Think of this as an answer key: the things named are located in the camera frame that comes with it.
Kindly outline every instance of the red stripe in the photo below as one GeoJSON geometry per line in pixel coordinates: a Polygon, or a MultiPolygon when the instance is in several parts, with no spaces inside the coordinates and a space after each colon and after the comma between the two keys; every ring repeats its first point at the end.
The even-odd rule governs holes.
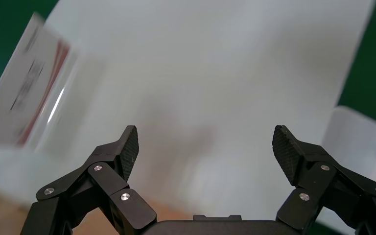
{"type": "Polygon", "coordinates": [[[47,88],[44,92],[44,96],[41,99],[40,105],[38,106],[37,111],[35,112],[34,117],[32,118],[31,122],[28,124],[27,128],[23,131],[21,137],[18,139],[18,145],[24,145],[31,134],[32,128],[34,127],[35,122],[38,119],[39,114],[41,113],[42,109],[44,108],[44,104],[48,98],[48,95],[52,89],[52,86],[54,85],[54,82],[58,76],[58,73],[60,72],[60,69],[64,63],[64,60],[67,57],[67,54],[69,52],[69,46],[68,45],[63,45],[62,42],[58,42],[57,45],[57,52],[55,54],[54,58],[54,64],[52,66],[52,71],[51,71],[51,77],[48,81],[47,88]]]}

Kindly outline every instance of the textured finger pad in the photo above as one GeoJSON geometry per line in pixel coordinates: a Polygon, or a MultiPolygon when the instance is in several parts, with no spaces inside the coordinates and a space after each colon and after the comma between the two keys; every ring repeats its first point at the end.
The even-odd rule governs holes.
{"type": "Polygon", "coordinates": [[[275,132],[273,134],[273,153],[275,154],[276,160],[281,166],[284,174],[289,180],[290,184],[295,186],[295,177],[297,168],[302,159],[302,156],[293,146],[287,132],[289,130],[283,126],[276,126],[275,132]]]}
{"type": "Polygon", "coordinates": [[[132,171],[133,165],[135,164],[136,157],[139,153],[138,144],[138,132],[136,128],[133,128],[132,132],[127,139],[122,152],[120,153],[120,161],[123,170],[123,179],[127,181],[132,171]]]}

